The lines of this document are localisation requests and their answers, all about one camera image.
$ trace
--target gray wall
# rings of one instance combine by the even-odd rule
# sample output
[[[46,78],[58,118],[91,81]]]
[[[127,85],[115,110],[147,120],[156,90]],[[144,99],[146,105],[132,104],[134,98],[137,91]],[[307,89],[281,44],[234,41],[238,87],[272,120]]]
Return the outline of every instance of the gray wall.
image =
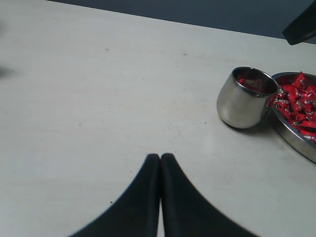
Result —
[[[283,38],[313,0],[57,0],[192,25]]]

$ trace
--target black corner object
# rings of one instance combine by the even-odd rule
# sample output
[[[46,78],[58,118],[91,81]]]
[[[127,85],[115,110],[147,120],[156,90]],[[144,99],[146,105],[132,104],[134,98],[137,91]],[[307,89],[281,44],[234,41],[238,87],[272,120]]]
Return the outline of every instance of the black corner object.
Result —
[[[212,206],[191,184],[173,154],[161,157],[165,237],[254,237]]]
[[[290,45],[316,36],[316,1],[285,28],[283,35]]]
[[[156,237],[160,159],[148,155],[122,196],[100,217],[71,237]]]

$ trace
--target cup rim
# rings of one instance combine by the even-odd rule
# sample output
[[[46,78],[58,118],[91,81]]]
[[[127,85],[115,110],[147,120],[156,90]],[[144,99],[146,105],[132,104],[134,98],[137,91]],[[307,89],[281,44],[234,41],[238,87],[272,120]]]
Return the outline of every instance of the cup rim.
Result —
[[[258,71],[258,72],[264,74],[267,78],[269,78],[270,80],[272,80],[272,81],[274,82],[274,84],[276,85],[276,91],[273,92],[273,93],[260,93],[260,92],[251,90],[251,89],[249,89],[249,88],[243,86],[242,84],[240,84],[240,83],[236,80],[236,78],[235,78],[235,76],[234,76],[234,72],[235,72],[236,70],[239,70],[239,69],[251,69],[251,70],[256,70],[256,71]],[[278,91],[278,89],[279,89],[279,85],[278,85],[277,81],[274,80],[274,79],[272,78],[272,76],[270,76],[269,74],[267,74],[267,73],[265,73],[265,72],[263,72],[263,71],[261,71],[261,70],[259,70],[259,69],[253,68],[253,67],[237,67],[237,68],[234,68],[233,71],[232,71],[232,78],[234,79],[235,84],[236,84],[237,86],[239,86],[243,91],[247,92],[247,93],[250,94],[250,95],[257,96],[257,97],[264,97],[264,96],[274,95],[274,94],[277,93],[277,91]]]

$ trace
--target white table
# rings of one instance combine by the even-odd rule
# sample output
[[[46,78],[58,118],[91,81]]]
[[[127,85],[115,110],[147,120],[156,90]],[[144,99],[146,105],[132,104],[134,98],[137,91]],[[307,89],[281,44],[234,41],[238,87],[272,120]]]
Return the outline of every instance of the white table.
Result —
[[[234,67],[316,74],[315,60],[312,44],[2,0],[1,235],[70,235],[119,197],[146,154],[172,152],[242,226],[315,236],[316,166],[271,127],[237,132],[215,108]]]

